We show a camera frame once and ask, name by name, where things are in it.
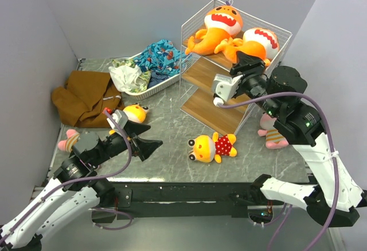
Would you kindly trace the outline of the large orange shark plush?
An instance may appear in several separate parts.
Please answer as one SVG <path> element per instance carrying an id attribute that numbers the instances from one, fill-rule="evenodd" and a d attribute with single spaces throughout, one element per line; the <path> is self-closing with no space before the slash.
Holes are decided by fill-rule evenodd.
<path id="1" fill-rule="evenodd" d="M 235 37 L 243 27 L 240 12 L 232 6 L 230 1 L 224 5 L 216 6 L 204 17 L 204 29 L 196 31 L 188 39 L 185 54 L 199 55 L 213 54 L 217 45 L 225 39 Z"/>

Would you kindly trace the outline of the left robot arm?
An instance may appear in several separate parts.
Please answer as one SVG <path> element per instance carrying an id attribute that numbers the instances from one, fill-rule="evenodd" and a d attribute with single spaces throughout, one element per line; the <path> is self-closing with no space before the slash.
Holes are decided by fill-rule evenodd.
<path id="1" fill-rule="evenodd" d="M 128 122 L 126 127 L 124 136 L 114 132 L 105 140 L 95 132 L 83 132 L 39 195 L 1 226 L 1 250 L 41 250 L 43 239 L 79 213 L 110 205 L 115 188 L 106 175 L 97 175 L 97 166 L 124 151 L 130 158 L 146 160 L 163 144 L 138 136 L 150 129 L 148 125 Z"/>

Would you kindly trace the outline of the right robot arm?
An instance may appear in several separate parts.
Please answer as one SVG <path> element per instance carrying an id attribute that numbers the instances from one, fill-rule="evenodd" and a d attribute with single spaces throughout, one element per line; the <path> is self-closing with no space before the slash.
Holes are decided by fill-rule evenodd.
<path id="1" fill-rule="evenodd" d="M 279 65 L 266 76 L 260 58 L 243 52 L 237 57 L 230 70 L 231 97 L 245 94 L 274 118 L 274 127 L 302 156 L 316 181 L 299 185 L 263 174 L 252 184 L 252 200 L 260 205 L 270 199 L 300 207 L 328 228 L 353 226 L 360 217 L 357 209 L 366 207 L 366 191 L 340 160 L 320 106 L 304 95 L 307 82 L 290 66 Z"/>

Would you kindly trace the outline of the yellow frog plush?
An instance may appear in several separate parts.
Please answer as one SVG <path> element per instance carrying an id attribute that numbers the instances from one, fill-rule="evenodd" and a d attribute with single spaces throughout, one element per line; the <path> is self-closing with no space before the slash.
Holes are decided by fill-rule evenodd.
<path id="1" fill-rule="evenodd" d="M 213 160 L 221 163 L 222 156 L 235 157 L 237 155 L 237 150 L 234 147 L 236 140 L 234 134 L 220 136 L 218 132 L 214 132 L 212 137 L 200 135 L 195 139 L 188 140 L 188 146 L 192 148 L 188 158 L 191 161 L 202 163 L 210 163 Z"/>
<path id="2" fill-rule="evenodd" d="M 146 119 L 149 108 L 141 107 L 138 103 L 135 103 L 126 106 L 122 111 L 127 115 L 128 120 L 143 124 L 143 122 Z"/>

